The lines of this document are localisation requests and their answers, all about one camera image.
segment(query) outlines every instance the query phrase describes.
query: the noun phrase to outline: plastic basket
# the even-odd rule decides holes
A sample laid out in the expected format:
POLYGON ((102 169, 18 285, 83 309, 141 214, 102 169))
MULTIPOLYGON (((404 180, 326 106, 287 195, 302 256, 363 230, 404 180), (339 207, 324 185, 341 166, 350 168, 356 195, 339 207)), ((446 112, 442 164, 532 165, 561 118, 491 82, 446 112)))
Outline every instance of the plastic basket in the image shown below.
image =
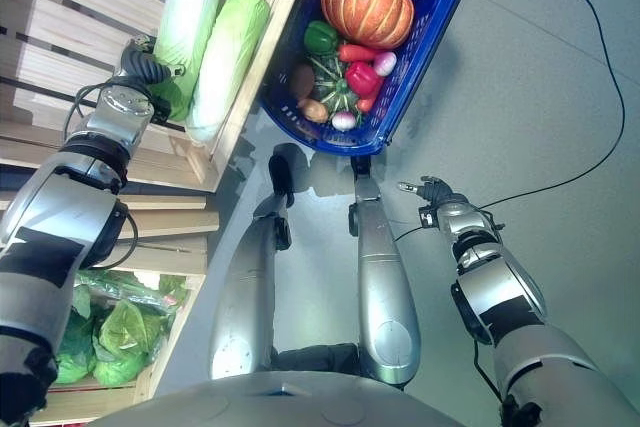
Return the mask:
POLYGON ((271 118, 291 137, 315 150, 337 155, 373 155, 391 142, 413 94, 460 0, 412 0, 415 17, 407 41, 395 50, 398 63, 371 112, 353 130, 307 121, 287 89, 295 59, 304 51, 307 24, 324 19, 320 0, 296 0, 267 70, 259 100, 271 118))

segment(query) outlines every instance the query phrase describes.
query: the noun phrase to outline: red bell pepper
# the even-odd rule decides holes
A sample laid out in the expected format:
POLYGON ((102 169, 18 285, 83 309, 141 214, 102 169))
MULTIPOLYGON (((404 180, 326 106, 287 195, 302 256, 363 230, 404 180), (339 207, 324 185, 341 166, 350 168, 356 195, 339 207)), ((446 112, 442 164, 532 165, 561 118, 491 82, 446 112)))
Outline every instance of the red bell pepper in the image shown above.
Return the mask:
POLYGON ((338 47, 338 58, 342 62, 371 61, 381 53, 382 50, 370 49, 356 44, 342 44, 338 47))
POLYGON ((380 76, 366 62, 353 62, 344 74, 347 84, 360 97, 366 97, 376 88, 380 76))
POLYGON ((373 108, 373 104, 376 103, 376 99, 378 98, 378 94, 380 94, 380 90, 382 90, 382 84, 384 84, 384 79, 379 78, 378 83, 376 84, 373 92, 371 92, 366 97, 362 97, 358 102, 356 102, 356 109, 358 109, 363 114, 368 114, 369 111, 373 108))

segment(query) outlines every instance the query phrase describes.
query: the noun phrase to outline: wire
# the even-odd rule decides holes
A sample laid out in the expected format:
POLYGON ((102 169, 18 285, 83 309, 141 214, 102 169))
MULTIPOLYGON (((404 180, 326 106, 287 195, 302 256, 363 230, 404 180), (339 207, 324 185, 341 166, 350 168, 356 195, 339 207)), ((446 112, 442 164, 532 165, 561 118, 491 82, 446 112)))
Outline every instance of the wire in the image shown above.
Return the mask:
POLYGON ((416 232, 418 230, 420 230, 422 228, 422 226, 419 227, 415 227, 413 229, 407 230, 404 234, 400 234, 398 237, 396 237, 395 239, 393 239, 394 242, 399 241, 401 238, 406 237, 407 235, 416 232))
POLYGON ((101 265, 99 267, 91 267, 91 270, 109 270, 109 269, 113 269, 114 267, 117 267, 118 265, 121 265, 129 257, 131 257, 131 254, 133 254, 133 251, 136 250, 136 247, 138 245, 138 226, 136 225, 136 221, 133 220, 133 217, 131 216, 131 212, 127 212, 127 220, 131 224, 131 230, 133 231, 133 238, 131 239, 131 245, 129 246, 129 250, 127 250, 127 253, 124 254, 122 257, 120 257, 119 260, 116 260, 115 262, 113 262, 112 264, 101 265))
POLYGON ((82 87, 80 90, 78 90, 73 100, 73 104, 71 105, 71 108, 69 109, 69 112, 67 112, 67 116, 64 119, 64 124, 62 125, 62 143, 63 144, 67 141, 67 137, 69 136, 69 133, 68 133, 69 122, 71 121, 71 117, 73 117, 73 113, 78 112, 78 115, 80 116, 80 118, 82 119, 84 118, 84 114, 80 110, 80 102, 82 102, 84 98, 87 95, 89 95, 91 92, 93 92, 95 89, 101 89, 103 87, 106 87, 107 85, 109 85, 109 82, 103 82, 101 84, 87 85, 85 87, 82 87))
POLYGON ((622 139, 622 134, 624 133, 624 128, 625 128, 625 124, 626 124, 626 116, 627 116, 626 107, 625 107, 625 104, 624 104, 624 97, 622 96, 622 92, 620 91, 620 86, 618 85, 618 79, 616 79, 616 76, 613 73, 613 67, 611 67, 611 61, 609 60, 609 51, 607 50, 607 44, 604 41, 604 34, 602 33, 602 25, 600 24, 600 17, 598 17, 598 13, 596 12, 596 9, 593 6, 593 4, 591 3, 591 1, 590 0, 584 0, 584 1, 589 6, 589 8, 591 9, 591 12, 593 13, 593 16, 596 19, 596 24, 598 26, 598 34, 600 35, 600 42, 602 43, 602 50, 604 51, 604 58, 605 58, 606 63, 607 63, 607 69, 609 70, 609 75, 611 76, 611 80, 613 81, 613 85, 616 88, 616 92, 618 93, 618 98, 620 100, 620 111, 622 113, 622 120, 620 122, 620 129, 618 131, 618 136, 616 137, 615 142, 613 143, 613 145, 611 146, 609 151, 604 155, 604 157, 602 157, 597 163, 592 165, 590 168, 588 168, 587 170, 585 170, 581 174, 575 175, 574 177, 571 177, 570 179, 567 179, 567 180, 564 180, 562 182, 558 182, 558 183, 549 185, 547 187, 542 187, 540 189, 530 190, 530 191, 527 191, 527 192, 523 192, 521 194, 511 195, 509 197, 505 197, 503 199, 490 202, 490 203, 485 204, 482 207, 480 207, 481 209, 486 209, 487 207, 492 207, 494 205, 501 204, 503 202, 507 202, 509 200, 518 199, 518 198, 521 198, 521 197, 524 197, 524 196, 527 196, 527 195, 537 194, 539 192, 544 192, 546 190, 555 189, 557 187, 561 187, 563 185, 567 185, 567 184, 569 184, 571 182, 575 182, 576 180, 581 179, 585 175, 588 175, 591 172, 593 172, 594 170, 596 170, 609 157, 611 157, 611 154, 613 154, 613 152, 618 147, 618 144, 620 143, 620 139, 622 139))
POLYGON ((495 396, 498 398, 498 401, 502 402, 502 398, 500 397, 500 391, 497 389, 494 383, 491 382, 491 379, 486 374, 486 372, 482 369, 482 367, 480 367, 480 363, 478 362, 478 357, 479 357, 478 341, 474 339, 473 340, 473 366, 476 368, 476 370, 480 374, 480 377, 482 377, 484 381, 487 383, 487 385, 491 389, 491 392, 493 392, 495 396))

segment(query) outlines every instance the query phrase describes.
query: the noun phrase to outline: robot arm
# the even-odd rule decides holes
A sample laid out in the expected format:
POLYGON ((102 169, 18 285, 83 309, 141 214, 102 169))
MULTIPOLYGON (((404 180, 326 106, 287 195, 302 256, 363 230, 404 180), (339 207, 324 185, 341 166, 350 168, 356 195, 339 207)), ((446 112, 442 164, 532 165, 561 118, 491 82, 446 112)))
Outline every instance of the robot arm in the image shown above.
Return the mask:
POLYGON ((116 194, 153 119, 168 109, 146 88, 176 73, 149 39, 124 50, 92 115, 18 192, 0 223, 0 425, 23 425, 45 405, 73 281, 108 257, 128 215, 116 194))
POLYGON ((503 425, 640 425, 640 416, 578 344, 546 323, 538 286, 502 245, 491 214, 442 180, 398 187, 427 200, 425 228, 451 244, 458 278, 451 294, 478 342, 495 347, 503 425))

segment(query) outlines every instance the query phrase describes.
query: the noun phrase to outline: carrot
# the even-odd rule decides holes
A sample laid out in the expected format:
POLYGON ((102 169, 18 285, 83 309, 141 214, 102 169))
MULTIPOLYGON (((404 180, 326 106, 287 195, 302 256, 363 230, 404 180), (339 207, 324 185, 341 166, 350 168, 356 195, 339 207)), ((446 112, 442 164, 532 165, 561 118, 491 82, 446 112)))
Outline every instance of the carrot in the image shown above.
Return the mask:
POLYGON ((362 97, 358 102, 356 102, 356 109, 358 109, 363 114, 368 114, 369 111, 373 108, 373 104, 376 103, 376 99, 378 98, 378 94, 380 90, 382 90, 382 84, 384 83, 384 79, 381 77, 378 80, 378 85, 373 89, 366 97, 362 97))
POLYGON ((338 47, 338 58, 342 62, 370 62, 376 55, 381 54, 381 50, 370 49, 356 44, 343 44, 338 47))

